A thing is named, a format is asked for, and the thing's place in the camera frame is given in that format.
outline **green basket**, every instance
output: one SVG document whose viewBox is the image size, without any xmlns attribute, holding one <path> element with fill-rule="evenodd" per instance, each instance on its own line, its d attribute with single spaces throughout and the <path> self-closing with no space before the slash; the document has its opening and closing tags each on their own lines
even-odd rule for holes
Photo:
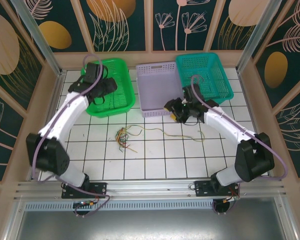
<svg viewBox="0 0 300 240">
<path fill-rule="evenodd" d="M 98 118 L 128 112 L 135 104 L 136 97 L 127 64 L 121 58 L 105 59 L 102 60 L 102 64 L 107 66 L 108 77 L 114 78 L 118 88 L 115 92 L 104 96 L 104 103 L 102 98 L 95 98 L 94 101 L 96 104 L 91 103 L 86 112 Z M 86 71 L 83 68 L 81 75 L 84 74 L 86 74 Z"/>
<path fill-rule="evenodd" d="M 179 55 L 175 59 L 182 87 L 191 85 L 191 76 L 200 75 L 196 81 L 205 100 L 212 99 L 218 104 L 234 97 L 225 70 L 217 54 L 213 52 Z"/>
</svg>

